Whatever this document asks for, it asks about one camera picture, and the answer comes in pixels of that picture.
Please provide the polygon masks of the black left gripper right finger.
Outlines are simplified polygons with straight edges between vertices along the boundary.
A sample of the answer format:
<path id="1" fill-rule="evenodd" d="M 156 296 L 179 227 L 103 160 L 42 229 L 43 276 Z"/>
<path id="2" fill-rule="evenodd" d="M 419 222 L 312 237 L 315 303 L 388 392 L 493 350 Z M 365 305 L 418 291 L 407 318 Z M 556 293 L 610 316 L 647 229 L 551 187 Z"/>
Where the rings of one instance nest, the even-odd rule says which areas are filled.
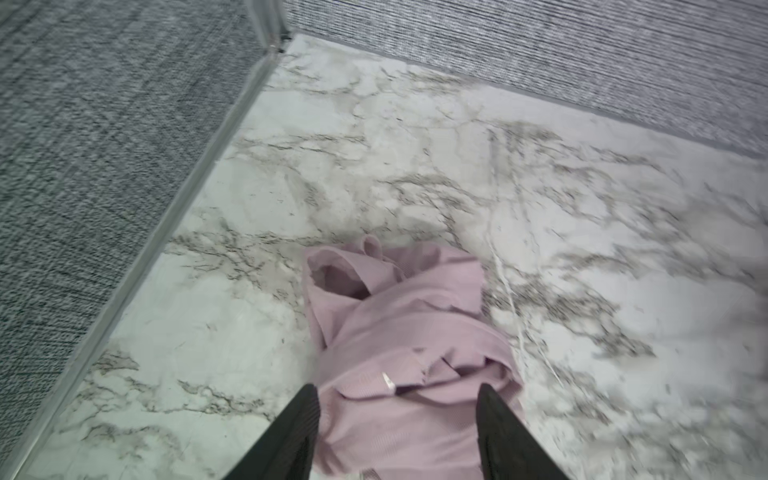
<path id="1" fill-rule="evenodd" d="M 475 416 L 485 480 L 569 479 L 487 383 L 480 387 Z"/>

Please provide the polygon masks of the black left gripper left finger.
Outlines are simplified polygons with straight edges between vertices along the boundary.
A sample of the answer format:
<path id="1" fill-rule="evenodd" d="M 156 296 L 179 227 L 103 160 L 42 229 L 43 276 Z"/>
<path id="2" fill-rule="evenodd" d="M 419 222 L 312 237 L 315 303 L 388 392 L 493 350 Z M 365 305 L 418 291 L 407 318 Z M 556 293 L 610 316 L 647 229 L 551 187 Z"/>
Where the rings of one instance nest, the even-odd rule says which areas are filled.
<path id="1" fill-rule="evenodd" d="M 304 385 L 224 479 L 309 479 L 320 413 L 317 388 Z"/>

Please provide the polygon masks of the light pink cloth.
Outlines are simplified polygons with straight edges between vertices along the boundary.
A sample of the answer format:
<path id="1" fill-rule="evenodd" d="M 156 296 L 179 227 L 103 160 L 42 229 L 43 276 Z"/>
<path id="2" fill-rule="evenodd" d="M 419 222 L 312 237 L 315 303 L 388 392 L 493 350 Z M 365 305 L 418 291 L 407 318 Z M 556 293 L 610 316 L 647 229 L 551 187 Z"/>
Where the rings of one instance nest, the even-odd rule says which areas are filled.
<path id="1" fill-rule="evenodd" d="M 320 472 L 481 477 L 480 388 L 510 406 L 522 388 L 506 336 L 484 318 L 484 282 L 475 256 L 434 242 L 385 248 L 364 236 L 305 251 Z"/>

